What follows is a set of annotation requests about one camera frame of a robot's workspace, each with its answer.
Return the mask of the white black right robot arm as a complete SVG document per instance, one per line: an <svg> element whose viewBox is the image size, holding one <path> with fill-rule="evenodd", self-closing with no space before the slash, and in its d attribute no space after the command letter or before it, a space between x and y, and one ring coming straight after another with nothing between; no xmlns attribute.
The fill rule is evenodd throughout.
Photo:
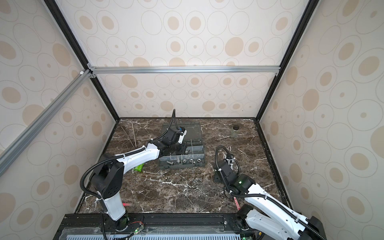
<svg viewBox="0 0 384 240"><path fill-rule="evenodd" d="M267 193L255 180L240 173L239 164L224 146L215 151L215 173L224 193L248 203L238 210L241 229L258 230L275 240L325 240L322 222L295 212Z"/></svg>

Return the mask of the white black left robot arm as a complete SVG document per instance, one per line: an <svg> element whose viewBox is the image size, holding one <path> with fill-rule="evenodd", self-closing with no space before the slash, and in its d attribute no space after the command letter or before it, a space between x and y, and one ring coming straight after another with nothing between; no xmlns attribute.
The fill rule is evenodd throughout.
<svg viewBox="0 0 384 240"><path fill-rule="evenodd" d="M124 174L146 162L174 152L184 152L186 145L183 140L186 135L187 130L178 126L176 110L173 110L164 133L151 139L141 148L111 156L90 167L81 177L81 189L84 193L96 197L113 221L119 221L126 214L120 195Z"/></svg>

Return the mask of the clear plastic organizer box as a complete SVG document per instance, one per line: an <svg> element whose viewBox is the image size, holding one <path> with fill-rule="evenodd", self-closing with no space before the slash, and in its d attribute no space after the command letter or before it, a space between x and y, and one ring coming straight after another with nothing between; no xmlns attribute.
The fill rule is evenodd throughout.
<svg viewBox="0 0 384 240"><path fill-rule="evenodd" d="M201 124L182 123L182 127L186 128L187 135L183 139L181 149L159 158L160 170L178 170L206 165Z"/></svg>

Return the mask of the green plastic object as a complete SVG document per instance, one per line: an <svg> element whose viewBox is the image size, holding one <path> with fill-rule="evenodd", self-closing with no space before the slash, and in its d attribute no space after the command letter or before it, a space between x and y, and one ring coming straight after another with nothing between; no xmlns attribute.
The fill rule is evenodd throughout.
<svg viewBox="0 0 384 240"><path fill-rule="evenodd" d="M144 164L141 164L141 165L136 166L136 167L134 168L134 171L142 172L143 166L144 166Z"/></svg>

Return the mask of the small glass jar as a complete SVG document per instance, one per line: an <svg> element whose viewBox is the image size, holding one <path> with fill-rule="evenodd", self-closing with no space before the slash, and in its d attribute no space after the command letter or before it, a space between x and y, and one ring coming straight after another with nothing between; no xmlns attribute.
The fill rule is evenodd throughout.
<svg viewBox="0 0 384 240"><path fill-rule="evenodd" d="M239 134L240 126L237 124L234 124L231 128L231 138L236 138Z"/></svg>

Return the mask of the horizontal aluminium rail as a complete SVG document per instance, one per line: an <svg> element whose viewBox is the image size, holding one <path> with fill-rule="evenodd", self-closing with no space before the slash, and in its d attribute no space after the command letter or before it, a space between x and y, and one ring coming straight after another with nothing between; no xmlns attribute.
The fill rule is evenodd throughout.
<svg viewBox="0 0 384 240"><path fill-rule="evenodd" d="M95 74L278 73L279 66L92 67Z"/></svg>

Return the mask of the black base frame rail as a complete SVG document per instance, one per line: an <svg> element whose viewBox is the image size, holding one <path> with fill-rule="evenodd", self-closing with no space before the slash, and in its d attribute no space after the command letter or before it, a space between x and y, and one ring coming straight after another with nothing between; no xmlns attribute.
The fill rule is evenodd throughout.
<svg viewBox="0 0 384 240"><path fill-rule="evenodd" d="M105 214L65 215L55 240L315 240L316 218L273 220L246 206L231 214L131 214L122 224Z"/></svg>

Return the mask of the diagonal aluminium rail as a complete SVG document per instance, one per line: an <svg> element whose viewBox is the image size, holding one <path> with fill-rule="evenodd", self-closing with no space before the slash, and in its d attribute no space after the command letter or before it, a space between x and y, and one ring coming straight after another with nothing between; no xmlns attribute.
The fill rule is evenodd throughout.
<svg viewBox="0 0 384 240"><path fill-rule="evenodd" d="M35 139L48 122L57 114L83 82L91 77L90 70L78 75L42 113L1 154L1 175L3 175L26 147Z"/></svg>

